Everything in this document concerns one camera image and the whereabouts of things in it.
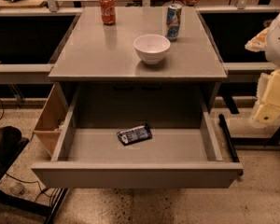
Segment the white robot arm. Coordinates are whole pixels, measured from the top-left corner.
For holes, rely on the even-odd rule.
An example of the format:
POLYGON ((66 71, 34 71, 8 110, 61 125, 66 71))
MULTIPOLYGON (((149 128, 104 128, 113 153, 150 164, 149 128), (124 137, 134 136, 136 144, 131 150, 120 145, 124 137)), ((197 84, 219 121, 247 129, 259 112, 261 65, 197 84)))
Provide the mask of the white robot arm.
POLYGON ((262 128, 271 125, 280 117, 280 13, 265 28, 245 44, 245 49, 265 52, 265 58, 277 68, 269 75, 262 73, 257 86, 257 101, 249 122, 262 128))

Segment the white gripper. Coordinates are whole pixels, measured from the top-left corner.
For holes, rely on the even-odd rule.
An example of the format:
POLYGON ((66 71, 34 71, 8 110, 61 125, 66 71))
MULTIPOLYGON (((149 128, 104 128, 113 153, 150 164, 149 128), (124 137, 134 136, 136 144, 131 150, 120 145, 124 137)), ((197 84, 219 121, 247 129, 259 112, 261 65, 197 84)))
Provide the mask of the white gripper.
MULTIPOLYGON (((266 49, 269 28, 263 29, 245 44, 245 49, 260 52, 266 49)), ((249 122, 253 127, 264 128, 280 117, 280 68, 270 74, 261 73, 255 102, 249 122)))

